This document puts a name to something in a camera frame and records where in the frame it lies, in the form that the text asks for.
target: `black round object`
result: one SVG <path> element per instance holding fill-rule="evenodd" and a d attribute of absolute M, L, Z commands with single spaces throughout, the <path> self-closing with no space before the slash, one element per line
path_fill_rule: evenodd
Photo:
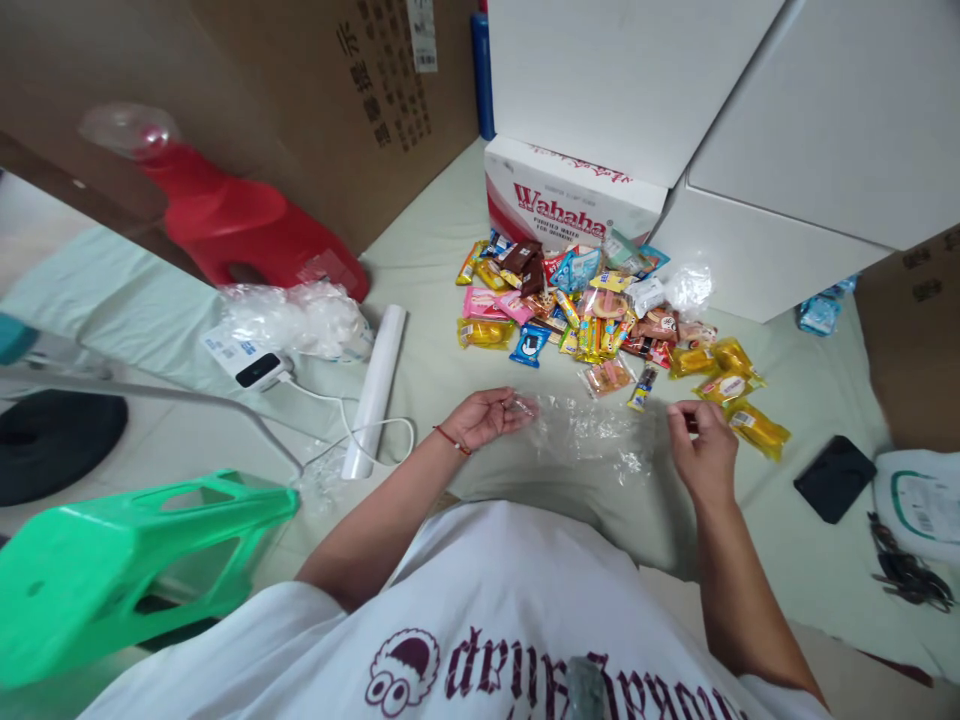
<path fill-rule="evenodd" d="M 113 450 L 127 426 L 127 401 L 44 390 L 0 415 L 0 506 L 53 495 Z"/>

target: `printed graphic on shirt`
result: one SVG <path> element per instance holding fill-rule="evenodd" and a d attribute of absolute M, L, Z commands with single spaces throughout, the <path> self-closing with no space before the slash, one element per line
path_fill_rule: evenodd
<path fill-rule="evenodd" d="M 430 693 L 440 667 L 440 646 L 430 633 L 407 628 L 380 646 L 370 665 L 368 705 L 393 718 L 407 706 L 419 705 Z"/>
<path fill-rule="evenodd" d="M 456 702 L 473 693 L 474 702 L 509 693 L 508 720 L 567 717 L 570 698 L 567 664 L 520 640 L 481 640 L 482 629 L 470 628 L 445 659 L 446 677 L 440 697 Z M 611 720 L 749 720 L 715 687 L 689 687 L 657 673 L 608 668 L 609 654 L 583 653 L 600 670 Z M 381 705 L 393 718 L 407 706 L 418 705 L 437 677 L 440 648 L 430 633 L 404 630 L 381 646 L 370 666 L 367 703 Z"/>

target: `smartphone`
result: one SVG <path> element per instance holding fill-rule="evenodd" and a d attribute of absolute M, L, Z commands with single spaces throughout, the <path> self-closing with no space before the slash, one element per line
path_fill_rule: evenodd
<path fill-rule="evenodd" d="M 836 525 L 876 474 L 869 458 L 837 435 L 793 486 L 824 522 Z"/>

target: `paper roll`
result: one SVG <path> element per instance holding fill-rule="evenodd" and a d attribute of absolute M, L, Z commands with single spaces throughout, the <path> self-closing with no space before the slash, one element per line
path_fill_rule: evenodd
<path fill-rule="evenodd" d="M 383 313 L 377 341 L 370 356 L 370 367 L 367 368 L 367 377 L 363 382 L 363 391 L 360 393 L 357 414 L 353 420 L 354 429 L 383 420 L 386 416 L 390 388 L 393 385 L 393 373 L 397 367 L 397 356 L 400 354 L 400 339 L 403 337 L 403 325 L 406 320 L 407 311 L 399 305 L 388 305 Z M 377 425 L 357 430 L 354 435 L 363 445 L 363 449 L 376 457 L 382 431 L 383 425 Z M 340 476 L 344 480 L 362 480 L 370 477 L 372 472 L 373 463 L 360 452 L 356 442 L 351 440 Z"/>

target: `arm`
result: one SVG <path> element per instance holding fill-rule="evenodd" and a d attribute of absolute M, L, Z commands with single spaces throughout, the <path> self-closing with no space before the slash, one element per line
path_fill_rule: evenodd
<path fill-rule="evenodd" d="M 684 401 L 667 409 L 674 462 L 697 515 L 707 646 L 734 675 L 756 675 L 826 702 L 777 604 L 734 496 L 737 438 L 723 411 Z M 698 437 L 687 429 L 696 419 Z"/>
<path fill-rule="evenodd" d="M 478 450 L 533 418 L 510 411 L 511 388 L 470 395 L 442 424 L 461 445 Z M 403 559 L 427 513 L 468 457 L 434 430 L 310 554 L 296 580 L 320 588 L 352 612 L 380 592 Z"/>

